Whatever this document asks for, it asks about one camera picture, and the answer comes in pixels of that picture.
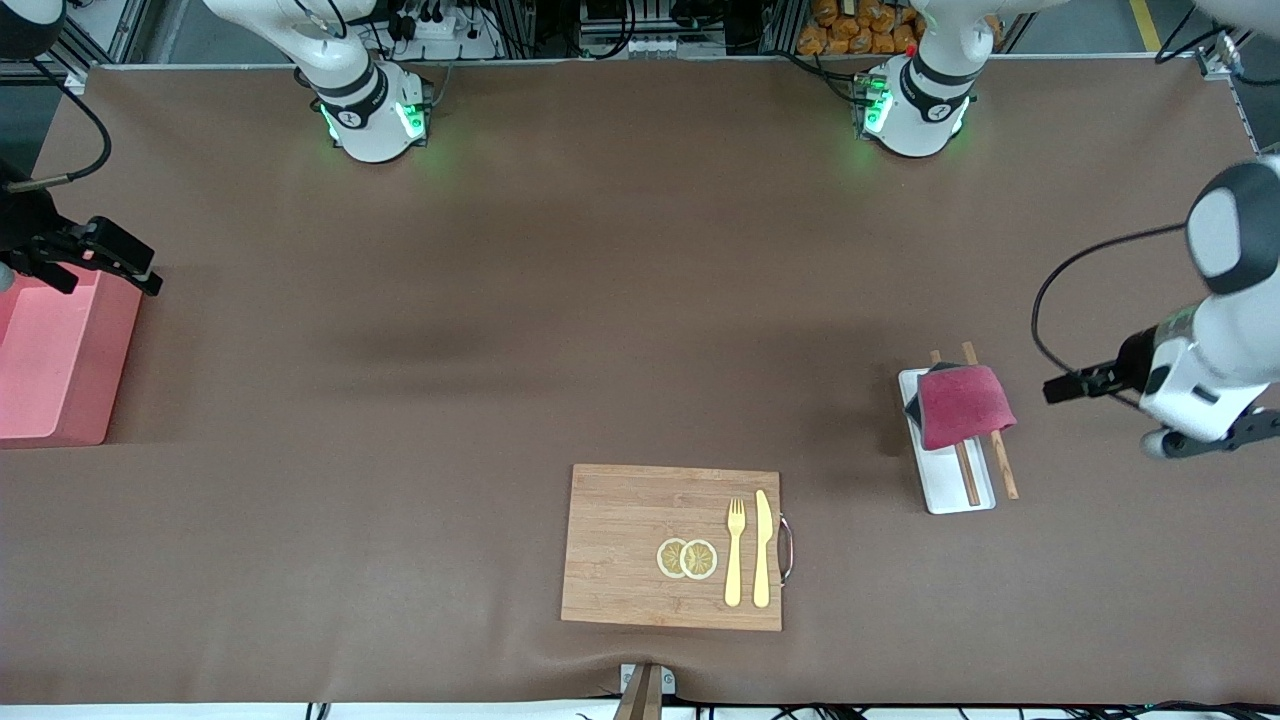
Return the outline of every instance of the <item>red cloth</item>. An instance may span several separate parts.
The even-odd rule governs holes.
[[[1005,388],[986,365],[932,370],[920,375],[920,445],[951,447],[974,436],[1002,430],[1018,420]]]

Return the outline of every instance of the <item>gray floor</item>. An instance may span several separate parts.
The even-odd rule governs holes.
[[[1189,0],[1147,0],[1161,38],[1169,37],[1190,8]],[[1180,45],[1208,29],[1193,14],[1175,38]],[[256,35],[214,15],[202,0],[166,0],[142,59],[148,63],[264,64],[283,55]],[[1071,0],[1039,13],[1018,53],[1142,53],[1142,35],[1128,0]],[[1265,38],[1244,47],[1245,73],[1280,77],[1280,44]],[[1280,143],[1280,87],[1239,86],[1239,95],[1261,147]],[[49,87],[0,86],[0,154],[29,169],[45,140],[59,94]]]

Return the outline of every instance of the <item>golden fork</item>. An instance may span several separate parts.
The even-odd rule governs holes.
[[[741,500],[728,501],[728,574],[724,578],[724,605],[737,607],[742,602],[742,557],[739,538],[746,529],[746,506]]]

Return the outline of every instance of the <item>pink plastic box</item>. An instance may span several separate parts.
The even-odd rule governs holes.
[[[100,445],[142,293],[79,268],[70,295],[18,277],[0,292],[0,448]]]

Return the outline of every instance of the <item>brown tablecloth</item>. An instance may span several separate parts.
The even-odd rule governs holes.
[[[159,252],[104,447],[0,454],[0,701],[480,701],[673,667],[735,702],[1280,701],[1280,443],[1144,459],[1047,407],[1037,286],[1248,143],[1190,63],[996,61],[941,155],[785,63],[460,68],[369,167],[287,72],[95,72],[64,213]],[[96,152],[65,104],[41,169]],[[1044,309],[1112,357],[1203,291],[1179,237]],[[1024,500],[925,514],[895,375],[1000,374]],[[783,632],[558,618],[573,462],[780,470]]]

